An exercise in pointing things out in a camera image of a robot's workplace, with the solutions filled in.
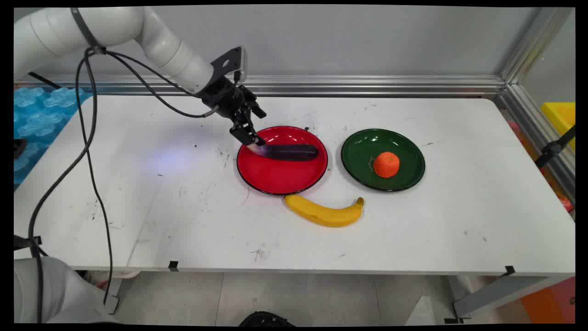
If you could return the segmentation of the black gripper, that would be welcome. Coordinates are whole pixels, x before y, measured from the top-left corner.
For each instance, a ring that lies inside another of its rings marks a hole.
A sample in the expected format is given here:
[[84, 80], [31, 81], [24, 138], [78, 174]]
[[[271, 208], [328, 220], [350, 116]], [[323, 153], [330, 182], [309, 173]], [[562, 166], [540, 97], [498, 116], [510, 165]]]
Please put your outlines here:
[[266, 145], [266, 140], [258, 136], [251, 120], [252, 114], [263, 119], [266, 113], [259, 106], [257, 96], [246, 86], [238, 86], [222, 77], [200, 92], [200, 100], [210, 108], [217, 106], [216, 113], [233, 122], [229, 132], [240, 143], [245, 146]]

